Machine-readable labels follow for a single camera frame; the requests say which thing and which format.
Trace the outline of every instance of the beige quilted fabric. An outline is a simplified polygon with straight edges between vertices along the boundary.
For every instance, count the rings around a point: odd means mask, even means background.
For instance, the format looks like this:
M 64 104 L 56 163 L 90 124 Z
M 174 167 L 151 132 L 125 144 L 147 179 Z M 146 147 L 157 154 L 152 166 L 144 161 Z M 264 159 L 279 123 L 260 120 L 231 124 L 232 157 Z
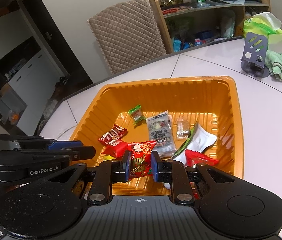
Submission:
M 166 55 L 149 0 L 118 3 L 87 22 L 112 73 Z

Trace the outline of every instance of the metal screw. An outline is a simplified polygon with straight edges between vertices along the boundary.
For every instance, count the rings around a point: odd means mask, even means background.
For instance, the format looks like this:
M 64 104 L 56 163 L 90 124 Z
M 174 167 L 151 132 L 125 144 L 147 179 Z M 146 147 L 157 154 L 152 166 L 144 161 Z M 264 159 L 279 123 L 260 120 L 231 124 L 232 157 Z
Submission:
M 190 201 L 192 200 L 192 196 L 190 194 L 187 194 L 187 193 L 182 193 L 182 194 L 179 194 L 177 196 L 177 199 L 182 201 L 182 202 L 187 202 L 187 201 Z
M 100 193 L 95 193 L 95 194 L 92 194 L 89 198 L 92 201 L 99 202 L 99 201 L 104 200 L 105 196 L 103 194 L 100 194 Z

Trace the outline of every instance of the dark doorway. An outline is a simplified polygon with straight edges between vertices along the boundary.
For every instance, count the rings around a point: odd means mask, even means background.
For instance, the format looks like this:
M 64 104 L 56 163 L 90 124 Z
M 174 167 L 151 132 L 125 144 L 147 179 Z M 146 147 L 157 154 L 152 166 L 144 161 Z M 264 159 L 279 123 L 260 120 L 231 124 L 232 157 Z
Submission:
M 22 3 L 70 76 L 77 76 L 81 81 L 80 83 L 84 82 L 83 87 L 92 84 L 90 77 L 62 36 L 43 1 L 23 0 Z

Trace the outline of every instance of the dark red candy wrapper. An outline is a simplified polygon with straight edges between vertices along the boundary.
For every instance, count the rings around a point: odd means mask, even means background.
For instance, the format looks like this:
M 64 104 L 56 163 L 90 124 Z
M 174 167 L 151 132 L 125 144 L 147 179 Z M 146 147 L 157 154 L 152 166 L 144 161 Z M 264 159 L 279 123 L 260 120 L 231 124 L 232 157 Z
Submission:
M 212 159 L 203 153 L 191 151 L 188 149 L 185 150 L 185 158 L 186 163 L 189 167 L 192 167 L 194 164 L 197 163 L 206 163 L 208 165 L 214 166 L 219 162 L 219 160 Z
M 104 150 L 103 154 L 111 155 L 116 159 L 120 159 L 123 156 L 127 147 L 128 143 L 122 141 L 121 139 L 117 139 L 116 141 L 109 143 L 109 145 Z
M 128 150 L 131 151 L 130 178 L 151 176 L 151 151 L 156 141 L 129 143 Z
M 122 138 L 127 134 L 127 129 L 114 124 L 112 129 L 109 132 L 106 132 L 104 135 L 102 135 L 98 140 L 103 145 L 109 145 L 110 143 L 115 142 L 118 138 Z

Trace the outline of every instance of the kitchen countertop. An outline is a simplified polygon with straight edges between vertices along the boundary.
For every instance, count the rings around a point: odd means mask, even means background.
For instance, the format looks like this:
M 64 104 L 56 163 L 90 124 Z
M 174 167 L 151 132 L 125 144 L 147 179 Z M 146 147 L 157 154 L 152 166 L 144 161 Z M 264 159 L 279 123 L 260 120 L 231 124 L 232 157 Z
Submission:
M 97 92 L 106 84 L 191 76 L 230 76 L 236 82 L 244 133 L 244 179 L 282 198 L 282 83 L 241 70 L 244 40 L 236 39 L 150 62 L 63 101 L 41 132 L 67 140 Z

